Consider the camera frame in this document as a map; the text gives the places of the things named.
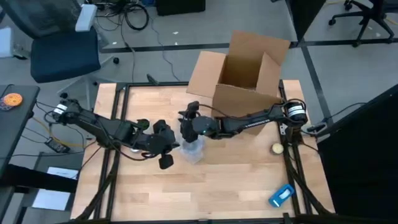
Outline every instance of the orange object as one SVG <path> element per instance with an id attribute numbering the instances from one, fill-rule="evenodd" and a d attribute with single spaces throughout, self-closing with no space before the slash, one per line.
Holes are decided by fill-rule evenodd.
<path id="1" fill-rule="evenodd" d="M 7 94 L 3 98 L 3 103 L 7 106 L 19 106 L 22 103 L 22 96 L 18 93 Z"/>

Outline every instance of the clear plastic bottle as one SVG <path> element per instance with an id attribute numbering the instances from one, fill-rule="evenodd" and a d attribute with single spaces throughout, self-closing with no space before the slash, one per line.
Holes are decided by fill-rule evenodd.
<path id="1" fill-rule="evenodd" d="M 188 143 L 182 140 L 181 154 L 191 164 L 196 164 L 203 158 L 203 148 L 205 146 L 205 137 L 199 136 L 194 142 Z"/>

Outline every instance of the paper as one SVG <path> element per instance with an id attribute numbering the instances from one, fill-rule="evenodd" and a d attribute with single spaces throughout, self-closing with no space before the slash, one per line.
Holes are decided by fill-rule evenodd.
<path id="1" fill-rule="evenodd" d="M 58 167 L 49 167 L 47 173 L 76 179 L 78 171 L 71 169 L 62 169 Z M 69 196 L 70 193 L 67 192 L 57 192 L 54 190 L 40 189 L 36 195 L 33 207 L 64 211 L 67 206 Z"/>

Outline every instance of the cardboard box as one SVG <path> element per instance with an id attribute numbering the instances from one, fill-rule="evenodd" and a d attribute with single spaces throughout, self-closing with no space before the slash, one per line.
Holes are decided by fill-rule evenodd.
<path id="1" fill-rule="evenodd" d="M 281 102 L 279 77 L 289 46 L 288 40 L 234 31 L 228 55 L 200 53 L 187 93 L 212 98 L 214 108 L 231 116 L 268 109 Z"/>

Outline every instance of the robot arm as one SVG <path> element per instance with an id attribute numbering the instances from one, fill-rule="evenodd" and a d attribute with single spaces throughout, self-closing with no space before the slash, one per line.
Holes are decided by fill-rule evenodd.
<path id="1" fill-rule="evenodd" d="M 179 112 L 183 116 L 179 119 L 181 122 L 180 132 L 187 142 L 195 141 L 198 135 L 204 135 L 211 139 L 231 138 L 247 128 L 273 121 L 280 121 L 293 128 L 301 128 L 308 121 L 305 105 L 294 100 L 284 104 L 274 104 L 269 110 L 258 111 L 239 118 L 226 114 L 225 117 L 217 118 L 201 116 L 198 112 L 200 106 L 209 107 L 194 101 L 188 105 L 186 111 Z"/>
<path id="2" fill-rule="evenodd" d="M 75 124 L 96 137 L 100 146 L 107 149 L 119 149 L 126 146 L 131 149 L 146 151 L 142 153 L 143 159 L 154 158 L 158 155 L 161 169 L 173 165 L 173 158 L 168 154 L 173 148 L 178 147 L 175 142 L 174 132 L 164 120 L 159 120 L 153 125 L 153 134 L 144 134 L 149 127 L 146 119 L 121 121 L 108 119 L 91 111 L 83 109 L 77 100 L 62 100 L 52 111 L 52 116 L 57 123 Z"/>

